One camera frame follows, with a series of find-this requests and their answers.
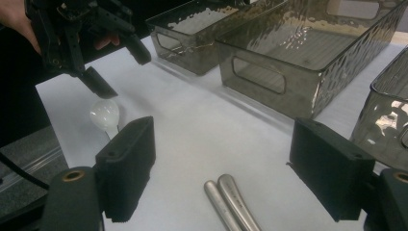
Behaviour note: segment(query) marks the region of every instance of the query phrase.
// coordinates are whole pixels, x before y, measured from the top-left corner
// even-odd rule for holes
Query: gray translucent container
[[[408,47],[371,83],[350,140],[377,161],[408,170]]]
[[[408,2],[346,3],[374,10],[366,19],[336,1],[290,0],[220,36],[223,85],[289,117],[317,116],[390,43]]]
[[[158,56],[203,75],[218,65],[216,36],[284,0],[196,0],[146,20]]]

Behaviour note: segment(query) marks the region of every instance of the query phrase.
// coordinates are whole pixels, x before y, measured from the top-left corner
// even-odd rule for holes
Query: human hand
[[[37,53],[41,53],[31,20],[25,14],[24,0],[0,0],[0,23],[16,30],[30,41]],[[109,43],[119,45],[119,36],[116,33],[108,33],[105,37],[97,39],[94,47],[100,50]]]
[[[33,45],[40,54],[36,35],[31,27],[31,21],[25,14],[24,0],[0,0],[0,23],[16,30]]]

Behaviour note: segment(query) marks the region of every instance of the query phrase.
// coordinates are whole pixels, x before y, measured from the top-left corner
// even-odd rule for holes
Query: white table surface
[[[358,221],[335,222],[286,165],[293,121],[222,86],[219,68],[197,77],[159,60],[138,65],[126,49],[91,65],[117,91],[119,127],[153,116],[157,161],[133,217],[105,220],[114,230],[225,230],[203,190],[207,180],[234,176],[263,230],[363,230]],[[349,138],[370,91],[370,82],[402,50],[389,45],[317,118]],[[93,166],[108,142],[89,119],[99,98],[80,80],[61,75],[37,85],[70,167]]]

